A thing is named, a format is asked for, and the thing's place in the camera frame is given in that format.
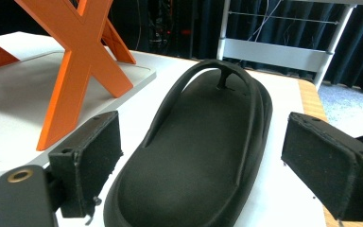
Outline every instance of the dark curtain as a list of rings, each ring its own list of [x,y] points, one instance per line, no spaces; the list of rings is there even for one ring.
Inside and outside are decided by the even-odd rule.
[[[218,12],[217,20],[213,20],[209,28],[211,31],[220,32],[221,10],[223,6],[211,6],[213,1],[203,1],[208,7]],[[260,28],[264,17],[270,15],[289,19],[270,17]],[[250,40],[266,44],[288,45],[316,50],[326,50],[332,40],[333,33],[337,27],[334,22],[338,21],[344,6],[341,4],[311,3],[301,1],[278,0],[233,0],[230,11],[247,13],[251,15],[230,14],[228,21],[227,37],[239,40]],[[217,48],[217,36],[200,37],[200,42],[205,47]],[[210,51],[198,51],[198,57],[215,58],[216,53]],[[265,65],[262,63],[238,61],[243,67],[253,69],[274,70],[285,75],[297,76],[300,78],[313,79],[315,73],[297,69]],[[325,80],[334,84],[343,83],[349,87],[359,86],[363,89],[363,6],[354,9],[352,17],[337,46],[336,54],[327,71]]]

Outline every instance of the table top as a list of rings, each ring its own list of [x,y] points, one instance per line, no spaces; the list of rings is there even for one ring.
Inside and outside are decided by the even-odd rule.
[[[0,36],[0,45],[20,60],[47,51],[62,50],[50,37],[21,32]],[[185,70],[197,63],[134,51],[132,55],[137,64],[155,68],[157,78],[117,109],[125,155],[104,185],[99,196],[102,200],[105,200],[122,166],[143,140],[170,87]],[[311,114],[326,120],[315,86],[300,79],[254,71],[250,71],[250,74],[268,89],[274,112],[257,179],[235,226],[326,226],[320,201],[281,160],[290,112]],[[102,205],[97,206],[92,226],[103,226],[102,209]],[[85,223],[82,218],[63,219],[60,211],[58,218],[63,226],[81,226]],[[328,220],[327,226],[338,225],[330,224]]]

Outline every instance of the slipper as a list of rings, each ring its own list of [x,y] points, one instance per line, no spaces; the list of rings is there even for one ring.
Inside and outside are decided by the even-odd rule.
[[[190,79],[203,69],[197,78]],[[203,61],[171,88],[104,207],[106,226],[233,226],[264,153],[265,87],[225,61]]]

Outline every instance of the gray carpet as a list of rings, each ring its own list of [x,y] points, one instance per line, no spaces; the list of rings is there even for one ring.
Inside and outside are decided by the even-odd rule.
[[[319,95],[331,125],[352,137],[363,135],[363,90],[323,82]]]

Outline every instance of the black sandal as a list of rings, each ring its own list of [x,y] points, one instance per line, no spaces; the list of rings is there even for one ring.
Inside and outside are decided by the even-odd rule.
[[[202,73],[187,87],[190,79]],[[265,87],[225,61],[203,61],[171,88],[117,176],[106,226],[233,226],[264,153]]]

